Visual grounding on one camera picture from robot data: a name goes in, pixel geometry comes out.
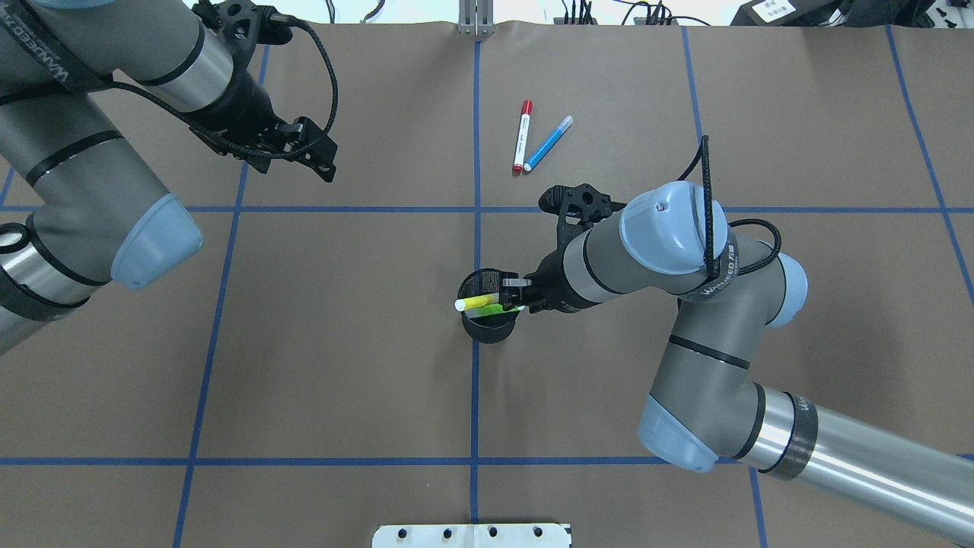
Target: blue grid line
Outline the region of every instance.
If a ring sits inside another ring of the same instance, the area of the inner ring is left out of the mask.
[[[473,43],[473,270],[480,269],[480,40]],[[480,343],[470,342],[470,522],[479,521]]]
[[[765,529],[765,509],[761,503],[761,486],[758,485],[758,471],[749,468],[751,475],[751,496],[754,498],[755,515],[758,518],[758,542],[761,548],[768,548],[768,531]]]
[[[404,457],[202,457],[195,460],[197,466],[469,466],[465,456],[404,456]]]
[[[910,123],[913,124],[914,133],[917,135],[919,151],[923,155],[923,163],[926,164],[926,171],[930,175],[933,192],[937,195],[937,203],[940,204],[940,211],[944,216],[944,224],[947,226],[947,234],[951,237],[951,244],[954,246],[954,254],[957,257],[960,274],[963,276],[964,284],[967,286],[967,296],[970,297],[971,304],[974,304],[974,284],[971,283],[970,273],[967,271],[967,263],[964,261],[964,254],[960,249],[960,243],[957,241],[954,224],[951,222],[951,214],[947,210],[947,203],[944,201],[944,193],[941,191],[940,182],[937,181],[937,174],[933,169],[933,162],[930,160],[930,152],[926,148],[926,140],[923,139],[923,131],[919,128],[917,114],[913,108],[913,101],[910,100],[910,91],[907,89],[907,81],[903,76],[903,66],[900,64],[900,56],[896,51],[896,40],[893,39],[893,27],[891,25],[886,26],[886,39],[889,41],[889,52],[893,55],[893,66],[896,68],[896,78],[900,81],[903,102],[906,104],[907,113],[910,115]]]
[[[10,185],[14,182],[14,174],[17,171],[13,166],[7,170],[7,178],[3,181],[3,190],[0,190],[0,205],[7,201],[7,194],[10,194]]]
[[[703,121],[700,117],[700,104],[697,99],[696,94],[696,78],[693,75],[693,55],[690,49],[690,34],[685,26],[680,27],[680,31],[683,35],[683,51],[687,58],[687,80],[690,85],[690,101],[693,105],[693,121],[696,124],[696,139],[703,139]],[[758,208],[725,208],[727,213],[758,213]],[[796,208],[775,208],[779,213],[784,210],[795,210]],[[761,505],[761,495],[757,491],[757,479],[752,479],[752,491],[754,492],[754,516],[758,523],[758,533],[762,539],[762,548],[768,548],[768,542],[764,539],[764,526],[765,526],[765,511]]]
[[[690,81],[690,104],[693,106],[693,124],[696,126],[696,140],[703,138],[703,122],[700,120],[700,103],[696,100],[696,78],[693,77],[693,57],[690,53],[690,35],[685,26],[680,27],[683,35],[683,53],[687,60],[687,79]]]
[[[672,466],[658,456],[481,456],[477,460],[484,466]],[[717,464],[738,462],[720,457]]]
[[[267,75],[267,61],[270,58],[271,47],[264,46],[264,55],[260,61],[260,74],[257,77],[259,84],[264,83]],[[186,523],[186,510],[189,507],[189,496],[193,488],[193,472],[195,470],[194,460],[200,448],[200,433],[203,430],[203,415],[206,410],[206,396],[209,393],[209,380],[213,371],[213,359],[216,357],[216,340],[220,333],[220,322],[223,319],[223,303],[227,296],[227,285],[230,280],[230,266],[234,259],[234,246],[237,243],[237,229],[240,225],[240,207],[244,204],[244,191],[246,190],[246,176],[248,165],[241,162],[240,183],[237,186],[237,200],[234,207],[233,220],[230,223],[230,236],[227,238],[227,252],[223,259],[223,273],[220,275],[220,289],[216,297],[216,310],[213,312],[213,330],[209,336],[209,347],[206,351],[206,364],[203,368],[203,381],[200,383],[200,400],[196,405],[196,419],[193,424],[193,437],[189,448],[189,463],[186,464],[186,476],[183,479],[182,495],[179,498],[179,512],[176,514],[175,531],[172,534],[172,548],[179,548],[182,543],[183,526]]]
[[[957,456],[974,460],[974,453]],[[187,466],[194,467],[372,467],[372,466],[470,466],[466,456],[390,456],[390,457],[128,457],[128,456],[3,456],[0,466]],[[479,466],[672,466],[658,456],[478,456]],[[720,457],[717,465],[740,462]]]
[[[0,456],[0,466],[186,466],[188,458],[130,456]]]
[[[860,208],[801,206],[731,206],[723,207],[732,214],[939,214],[940,208]]]
[[[33,212],[38,206],[0,206],[0,213]],[[481,206],[187,206],[190,213],[350,213],[350,214],[544,214],[533,207]],[[732,214],[895,214],[939,215],[940,208],[725,206]],[[952,215],[974,214],[974,208],[946,208]]]

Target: black cable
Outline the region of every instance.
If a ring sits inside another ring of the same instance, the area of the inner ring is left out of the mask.
[[[710,148],[707,143],[710,136],[700,138],[700,157],[703,164],[700,170],[703,172],[703,226],[706,236],[703,241],[703,264],[707,268],[707,279],[717,278],[717,260],[714,258],[714,191],[710,184]]]
[[[924,3],[923,0],[917,0],[917,4],[914,6],[914,14],[910,18],[910,27],[917,26],[917,18],[919,17],[919,7],[923,3]],[[926,11],[923,12],[923,14],[926,15],[926,12],[928,11],[930,11],[930,8],[927,8]]]
[[[386,0],[379,0],[379,4],[377,4],[376,7],[373,8],[371,12],[365,14],[365,17],[362,18],[362,22],[368,22],[368,20],[379,15],[379,12],[382,11],[383,6],[385,5],[386,5]]]
[[[637,6],[646,6],[646,18],[647,19],[649,18],[650,10],[653,8],[653,6],[650,6],[649,2],[634,2],[629,5],[629,11],[625,13],[625,17],[622,18],[621,24],[625,24],[625,22],[629,20],[629,14],[631,14],[632,11],[635,10]]]
[[[246,146],[240,146],[221,135],[222,132],[212,132],[204,127],[202,124],[195,120],[191,120],[182,112],[179,112],[167,102],[160,98],[146,92],[145,90],[133,86],[132,84],[127,84],[125,82],[112,82],[112,88],[116,90],[125,90],[127,92],[132,92],[142,98],[148,99],[150,102],[162,108],[164,111],[168,112],[175,118],[177,118],[183,124],[186,124],[196,132],[201,135],[216,141],[218,144],[227,147],[228,149],[243,154],[245,156],[253,156],[256,158],[267,158],[269,160],[289,160],[291,158],[297,158],[302,156],[305,152],[312,149],[314,146],[318,145],[320,142],[327,137],[328,132],[335,123],[335,116],[338,113],[338,78],[335,76],[335,69],[331,65],[331,58],[328,57],[328,52],[325,50],[324,45],[321,43],[321,39],[318,38],[318,34],[315,30],[303,20],[294,18],[292,16],[285,16],[288,19],[288,24],[290,26],[296,26],[301,30],[307,32],[312,39],[315,41],[315,45],[318,47],[318,52],[321,53],[321,58],[324,60],[324,66],[328,69],[328,78],[331,80],[331,112],[328,113],[328,122],[324,125],[321,131],[321,135],[312,140],[302,144],[301,146],[291,150],[290,152],[264,152],[263,150],[255,150],[253,148],[248,148]]]
[[[717,260],[714,258],[713,185],[710,179],[709,141],[710,136],[703,136],[700,139],[700,146],[697,148],[696,155],[693,156],[690,166],[687,167],[679,177],[677,177],[677,180],[686,180],[687,176],[689,176],[693,169],[696,168],[696,165],[700,163],[701,160],[703,161],[701,166],[701,176],[703,178],[703,229],[705,232],[703,237],[703,266],[707,273],[707,280],[712,281],[717,279],[720,273],[717,272]],[[738,276],[750,274],[768,266],[778,258],[778,253],[781,251],[781,232],[770,221],[762,218],[743,218],[729,222],[728,226],[734,228],[736,226],[745,224],[757,224],[766,228],[768,232],[774,236],[774,244],[772,245],[771,253],[768,254],[768,256],[738,269]]]
[[[843,22],[841,22],[839,24],[830,24],[830,25],[827,25],[827,26],[829,28],[835,27],[835,26],[848,26],[851,22],[857,22],[857,21],[860,21],[860,20],[866,20],[866,19],[869,19],[871,17],[874,17],[876,15],[876,13],[878,13],[880,10],[886,10],[886,12],[889,14],[889,23],[890,24],[893,24],[895,22],[894,19],[896,17],[896,14],[893,13],[892,6],[890,6],[888,4],[887,5],[880,4],[880,5],[876,6],[876,8],[874,8],[872,10],[869,10],[867,12],[864,12],[862,14],[859,14],[857,17],[855,17],[853,19],[847,19],[847,20],[844,20]]]
[[[664,18],[666,17],[667,14],[672,15],[673,12],[671,12],[669,8],[664,6],[662,1],[660,0],[660,2],[656,4],[656,8],[653,10],[653,14],[651,16],[646,17],[646,24],[656,24],[659,18]]]
[[[659,20],[656,24],[663,24],[666,21],[672,21],[672,20],[695,20],[696,22],[702,22],[703,24],[705,24],[707,26],[713,26],[712,24],[710,24],[709,22],[707,22],[705,20],[699,20],[697,18],[692,18],[690,16],[670,16],[668,18],[663,18],[663,19]]]
[[[730,228],[734,228],[742,224],[757,224],[759,226],[763,226],[768,230],[768,232],[771,233],[772,236],[774,236],[774,244],[771,247],[771,253],[768,256],[759,260],[758,262],[741,267],[740,270],[737,271],[738,276],[750,274],[751,272],[761,270],[762,268],[768,266],[778,258],[778,252],[781,251],[781,232],[778,231],[778,227],[771,224],[770,221],[762,218],[743,218],[739,220],[732,220],[728,223],[728,226]]]

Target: blue marker cap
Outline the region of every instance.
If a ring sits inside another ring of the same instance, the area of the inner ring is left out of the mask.
[[[524,162],[525,172],[531,172],[531,170],[538,166],[542,158],[544,158],[544,155],[551,150],[551,147],[554,146],[554,143],[558,142],[558,139],[560,139],[561,136],[565,135],[565,132],[572,127],[572,122],[574,121],[575,120],[571,116],[565,116],[565,119],[561,121],[561,124],[558,124],[558,127],[555,128],[554,131],[551,132],[551,135],[544,140],[538,150],[531,155],[531,158],[528,158],[527,161]]]

